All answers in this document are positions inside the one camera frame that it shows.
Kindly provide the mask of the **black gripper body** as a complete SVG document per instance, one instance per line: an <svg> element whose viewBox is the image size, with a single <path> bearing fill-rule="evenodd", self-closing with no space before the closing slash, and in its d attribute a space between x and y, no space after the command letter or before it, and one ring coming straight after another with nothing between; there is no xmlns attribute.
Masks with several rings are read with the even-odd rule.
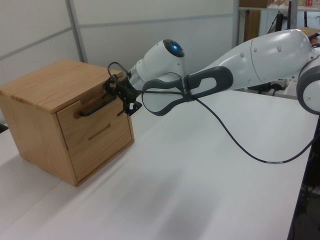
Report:
<svg viewBox="0 0 320 240"><path fill-rule="evenodd" d="M118 97L125 103L134 103L137 99L137 91L129 82L129 78L125 77L116 83L116 92Z"/></svg>

